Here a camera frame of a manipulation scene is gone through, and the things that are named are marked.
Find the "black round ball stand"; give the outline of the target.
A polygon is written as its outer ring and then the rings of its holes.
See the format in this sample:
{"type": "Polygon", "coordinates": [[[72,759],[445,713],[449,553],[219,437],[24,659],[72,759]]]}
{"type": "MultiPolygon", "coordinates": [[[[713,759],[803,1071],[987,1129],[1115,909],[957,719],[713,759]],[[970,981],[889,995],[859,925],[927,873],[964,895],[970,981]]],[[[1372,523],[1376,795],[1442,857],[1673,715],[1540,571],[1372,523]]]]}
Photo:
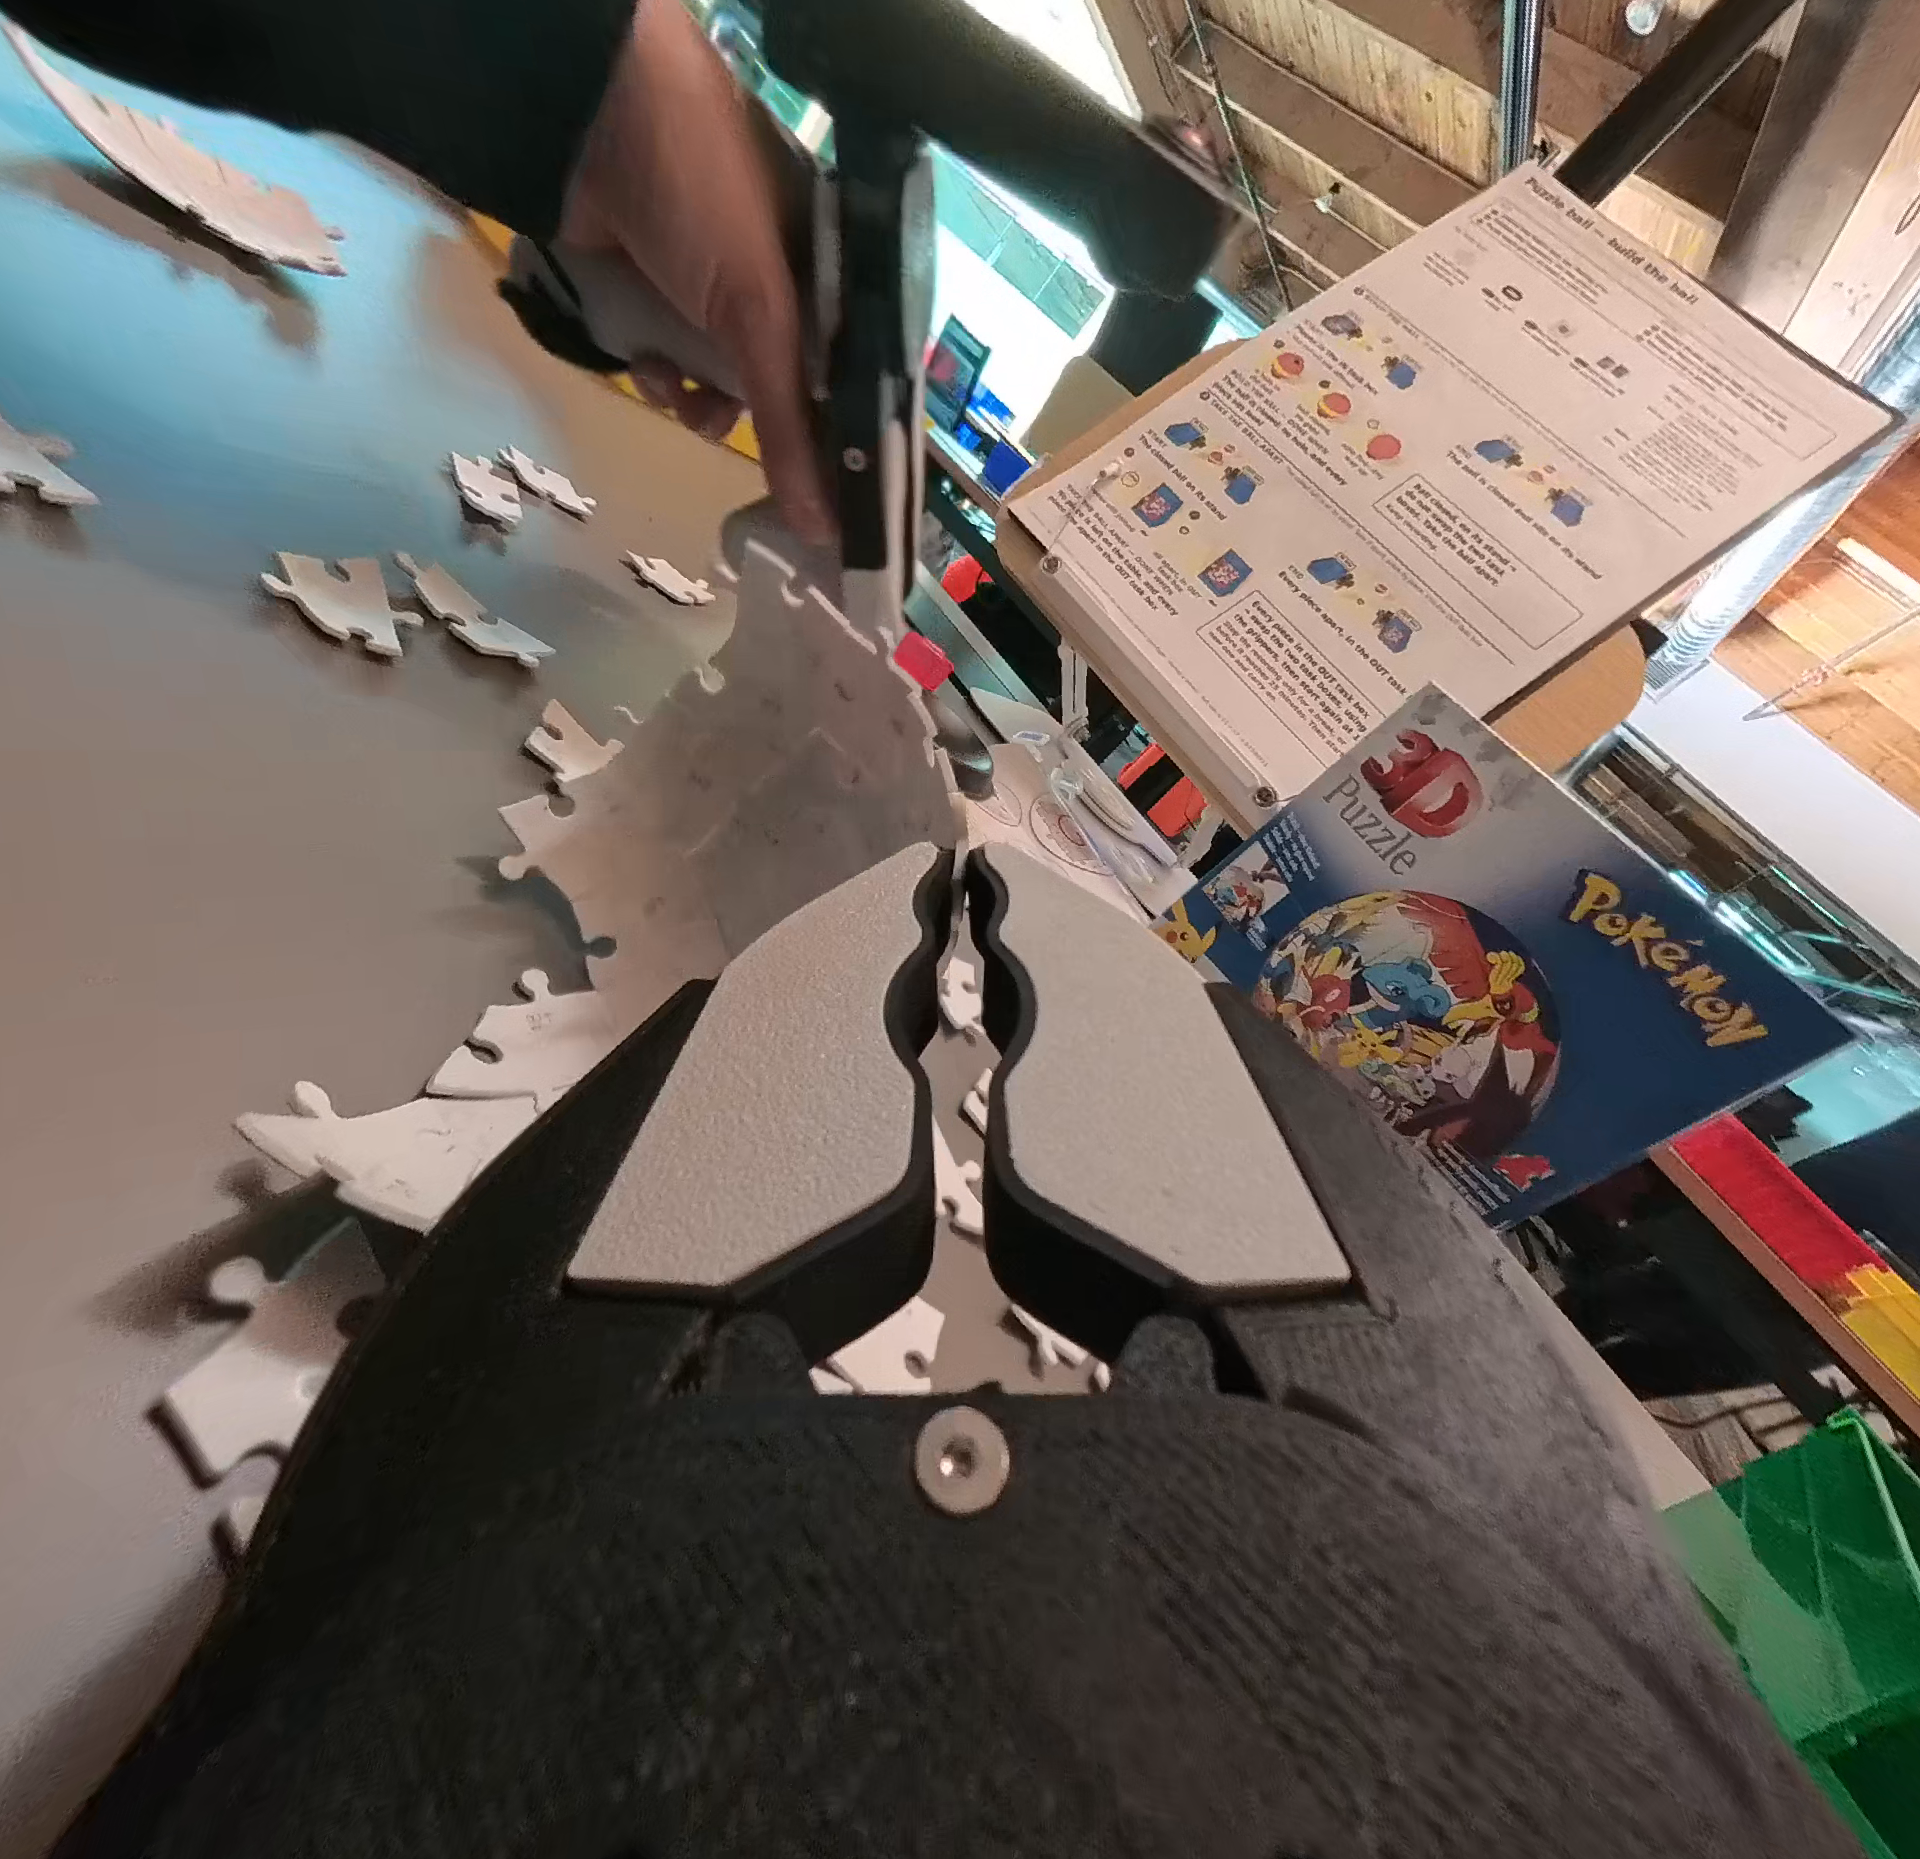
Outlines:
{"type": "Polygon", "coordinates": [[[989,801],[996,791],[998,737],[975,707],[966,691],[952,679],[924,693],[932,717],[932,733],[948,755],[948,767],[962,797],[975,803],[989,801]]]}

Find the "small white puzzle ball section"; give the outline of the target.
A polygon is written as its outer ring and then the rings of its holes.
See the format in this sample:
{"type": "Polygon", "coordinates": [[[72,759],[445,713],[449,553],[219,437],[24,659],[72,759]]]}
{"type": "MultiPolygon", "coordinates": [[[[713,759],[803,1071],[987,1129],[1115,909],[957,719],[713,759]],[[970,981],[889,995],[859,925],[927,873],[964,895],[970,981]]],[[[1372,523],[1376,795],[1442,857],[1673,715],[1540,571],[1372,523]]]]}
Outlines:
{"type": "Polygon", "coordinates": [[[346,275],[343,233],[325,225],[300,191],[222,161],[168,119],[85,87],[10,19],[5,39],[61,115],[134,183],[260,261],[329,279],[346,275]]]}

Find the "person's left forearm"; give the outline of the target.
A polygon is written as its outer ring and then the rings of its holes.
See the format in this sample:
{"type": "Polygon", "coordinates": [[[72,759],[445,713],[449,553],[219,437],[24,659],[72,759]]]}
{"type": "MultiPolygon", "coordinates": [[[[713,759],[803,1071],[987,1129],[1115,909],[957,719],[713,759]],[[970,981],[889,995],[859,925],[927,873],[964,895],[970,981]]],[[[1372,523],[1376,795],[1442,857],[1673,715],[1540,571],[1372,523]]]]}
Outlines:
{"type": "Polygon", "coordinates": [[[134,85],[365,145],[555,233],[639,0],[2,0],[134,85]]]}

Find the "scattered white puzzle pieces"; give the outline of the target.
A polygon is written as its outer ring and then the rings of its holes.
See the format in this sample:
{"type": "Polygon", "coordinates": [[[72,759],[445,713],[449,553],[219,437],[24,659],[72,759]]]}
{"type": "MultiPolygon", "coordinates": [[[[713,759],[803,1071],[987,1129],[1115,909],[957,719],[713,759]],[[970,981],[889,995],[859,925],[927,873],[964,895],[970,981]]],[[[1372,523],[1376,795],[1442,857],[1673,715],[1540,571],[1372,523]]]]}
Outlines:
{"type": "MultiPolygon", "coordinates": [[[[56,509],[72,511],[97,505],[97,495],[72,477],[64,449],[43,433],[2,429],[5,495],[32,495],[56,509]]],[[[579,491],[552,469],[537,465],[519,449],[509,449],[501,465],[469,455],[451,455],[457,493],[483,501],[489,519],[506,519],[503,501],[523,489],[551,501],[574,501],[579,491]]],[[[263,591],[292,605],[298,615],[338,645],[356,645],[378,661],[396,661],[404,653],[403,629],[434,621],[475,655],[506,661],[523,671],[539,671],[556,649],[519,623],[503,619],[472,595],[443,565],[428,565],[409,553],[396,553],[396,567],[419,599],[417,609],[396,605],[386,587],[378,557],[327,561],[314,555],[279,551],[274,567],[258,577],[263,591]]],[[[523,743],[523,751],[548,769],[556,785],[568,785],[606,769],[624,749],[624,737],[598,739],[560,701],[540,709],[540,719],[523,743]]]]}

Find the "green plastic bin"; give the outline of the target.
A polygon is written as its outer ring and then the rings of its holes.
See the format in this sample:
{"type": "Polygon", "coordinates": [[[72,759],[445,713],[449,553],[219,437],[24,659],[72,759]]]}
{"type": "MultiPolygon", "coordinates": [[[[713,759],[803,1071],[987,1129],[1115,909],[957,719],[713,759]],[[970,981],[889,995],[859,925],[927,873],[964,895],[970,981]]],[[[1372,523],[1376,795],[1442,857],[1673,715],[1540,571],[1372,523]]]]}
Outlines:
{"type": "Polygon", "coordinates": [[[1842,1408],[1671,1504],[1694,1592],[1877,1856],[1918,1852],[1918,1478],[1842,1408]]]}

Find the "black metal pole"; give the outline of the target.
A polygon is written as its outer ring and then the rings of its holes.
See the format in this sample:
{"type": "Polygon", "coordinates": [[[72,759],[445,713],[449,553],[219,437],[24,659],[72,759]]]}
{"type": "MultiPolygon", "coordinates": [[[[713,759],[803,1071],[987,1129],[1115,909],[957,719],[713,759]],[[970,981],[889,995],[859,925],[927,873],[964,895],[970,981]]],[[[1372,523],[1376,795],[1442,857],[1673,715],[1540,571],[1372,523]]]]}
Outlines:
{"type": "Polygon", "coordinates": [[[1690,33],[1555,169],[1599,205],[1640,171],[1735,75],[1800,0],[1716,0],[1690,33]]]}

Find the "white puzzle strip section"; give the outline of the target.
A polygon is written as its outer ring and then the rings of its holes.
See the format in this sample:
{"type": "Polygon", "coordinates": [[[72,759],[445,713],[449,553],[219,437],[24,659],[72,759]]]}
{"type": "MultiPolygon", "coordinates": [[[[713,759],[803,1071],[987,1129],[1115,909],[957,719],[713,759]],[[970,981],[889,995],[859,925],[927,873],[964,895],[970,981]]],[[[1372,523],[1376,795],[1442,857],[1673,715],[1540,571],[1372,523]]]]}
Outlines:
{"type": "Polygon", "coordinates": [[[422,1095],[349,1115],[298,1081],[284,1111],[247,1111],[234,1125],[279,1167],[325,1175],[349,1207],[431,1231],[637,1023],[596,989],[558,993],[527,969],[516,997],[479,1017],[422,1095]]]}

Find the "silver ventilation duct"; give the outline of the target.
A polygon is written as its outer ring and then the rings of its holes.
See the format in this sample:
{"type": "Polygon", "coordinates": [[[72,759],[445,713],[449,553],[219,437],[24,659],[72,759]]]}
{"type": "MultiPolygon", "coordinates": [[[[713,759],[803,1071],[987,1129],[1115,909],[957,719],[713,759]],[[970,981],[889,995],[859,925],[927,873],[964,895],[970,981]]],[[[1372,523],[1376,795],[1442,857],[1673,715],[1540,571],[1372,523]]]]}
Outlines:
{"type": "Polygon", "coordinates": [[[1913,443],[1917,425],[1875,443],[1837,475],[1797,495],[1719,559],[1668,623],[1664,643],[1646,659],[1645,697],[1657,699],[1700,671],[1735,625],[1913,443]]]}

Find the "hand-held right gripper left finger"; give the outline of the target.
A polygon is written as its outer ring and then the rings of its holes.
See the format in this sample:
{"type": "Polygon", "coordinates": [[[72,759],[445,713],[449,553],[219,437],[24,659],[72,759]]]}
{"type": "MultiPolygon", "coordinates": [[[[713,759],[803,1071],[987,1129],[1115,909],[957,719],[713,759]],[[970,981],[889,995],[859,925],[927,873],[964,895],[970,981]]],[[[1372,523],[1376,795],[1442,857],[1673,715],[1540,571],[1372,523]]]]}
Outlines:
{"type": "Polygon", "coordinates": [[[957,853],[913,843],[770,925],[708,991],[566,1266],[590,1294],[767,1310],[836,1348],[919,1292],[957,853]]]}

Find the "large white puzzle ball shell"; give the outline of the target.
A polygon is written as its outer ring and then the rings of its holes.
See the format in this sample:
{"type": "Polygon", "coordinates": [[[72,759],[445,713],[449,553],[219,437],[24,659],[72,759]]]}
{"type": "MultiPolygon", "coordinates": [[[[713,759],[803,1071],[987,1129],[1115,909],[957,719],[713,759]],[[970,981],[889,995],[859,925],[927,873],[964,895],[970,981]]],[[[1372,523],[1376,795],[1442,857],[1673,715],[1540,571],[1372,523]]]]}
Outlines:
{"type": "Polygon", "coordinates": [[[954,849],[960,799],[923,689],[838,607],[838,563],[768,501],[723,527],[732,633],[618,751],[503,807],[516,849],[598,947],[588,981],[648,1015],[756,937],[904,847],[954,849]]]}

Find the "clear plastic parts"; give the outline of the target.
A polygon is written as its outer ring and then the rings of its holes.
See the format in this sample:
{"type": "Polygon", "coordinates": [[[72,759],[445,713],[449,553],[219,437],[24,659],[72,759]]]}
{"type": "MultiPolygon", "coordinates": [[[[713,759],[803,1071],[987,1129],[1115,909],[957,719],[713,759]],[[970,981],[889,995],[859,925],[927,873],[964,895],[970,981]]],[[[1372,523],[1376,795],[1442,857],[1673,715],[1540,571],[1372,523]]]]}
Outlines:
{"type": "Polygon", "coordinates": [[[1077,741],[1045,733],[1035,753],[1052,801],[1143,911],[1167,911],[1184,895],[1190,873],[1175,847],[1077,741]]]}

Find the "instruction sheet board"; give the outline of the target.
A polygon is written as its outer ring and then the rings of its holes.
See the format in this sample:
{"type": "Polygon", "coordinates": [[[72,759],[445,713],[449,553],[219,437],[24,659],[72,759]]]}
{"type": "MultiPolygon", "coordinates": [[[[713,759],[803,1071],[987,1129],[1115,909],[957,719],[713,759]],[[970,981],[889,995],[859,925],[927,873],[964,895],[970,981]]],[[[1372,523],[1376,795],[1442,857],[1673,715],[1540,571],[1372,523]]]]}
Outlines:
{"type": "Polygon", "coordinates": [[[1071,645],[1251,831],[1424,685],[1494,719],[1897,421],[1526,165],[1004,517],[1071,645]]]}

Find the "white instruction leaflet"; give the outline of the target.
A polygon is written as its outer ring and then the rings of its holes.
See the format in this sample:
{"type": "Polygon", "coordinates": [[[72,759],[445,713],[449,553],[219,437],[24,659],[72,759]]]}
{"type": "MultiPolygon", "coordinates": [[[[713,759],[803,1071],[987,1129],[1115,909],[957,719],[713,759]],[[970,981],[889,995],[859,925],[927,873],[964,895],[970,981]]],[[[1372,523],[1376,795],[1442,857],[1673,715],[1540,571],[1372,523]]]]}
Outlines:
{"type": "Polygon", "coordinates": [[[962,799],[970,847],[1001,845],[1021,853],[1129,917],[1158,917],[1194,889],[1196,879],[1188,867],[1150,861],[1147,869],[1154,877],[1147,881],[1140,897],[1094,851],[1094,845],[1111,841],[1113,833],[1096,821],[1096,839],[1090,839],[1079,807],[1060,805],[1027,747],[996,743],[987,751],[994,783],[989,791],[966,793],[962,799]]]}

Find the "joined white puzzle pieces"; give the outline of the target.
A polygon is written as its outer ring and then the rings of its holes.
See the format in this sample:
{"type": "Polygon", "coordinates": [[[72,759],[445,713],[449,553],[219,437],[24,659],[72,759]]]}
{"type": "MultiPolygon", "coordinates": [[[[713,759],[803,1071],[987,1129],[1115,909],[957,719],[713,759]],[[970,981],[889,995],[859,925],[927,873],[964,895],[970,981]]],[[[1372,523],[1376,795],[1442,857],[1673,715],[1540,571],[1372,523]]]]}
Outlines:
{"type": "Polygon", "coordinates": [[[244,1562],[353,1330],[386,1284],[363,1221],[318,1187],[204,1268],[190,1314],[212,1334],[146,1416],[208,1496],[208,1546],[228,1576],[244,1562]]]}

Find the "orange plastic item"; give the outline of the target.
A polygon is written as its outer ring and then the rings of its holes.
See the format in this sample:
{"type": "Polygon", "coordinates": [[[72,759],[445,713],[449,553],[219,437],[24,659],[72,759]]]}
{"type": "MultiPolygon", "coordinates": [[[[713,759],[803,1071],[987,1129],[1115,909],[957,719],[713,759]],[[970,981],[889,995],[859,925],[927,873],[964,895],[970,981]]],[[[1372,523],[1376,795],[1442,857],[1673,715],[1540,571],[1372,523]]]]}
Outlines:
{"type": "Polygon", "coordinates": [[[1208,809],[1207,793],[1158,743],[1148,743],[1124,763],[1116,781],[1123,795],[1171,841],[1186,837],[1208,809]]]}

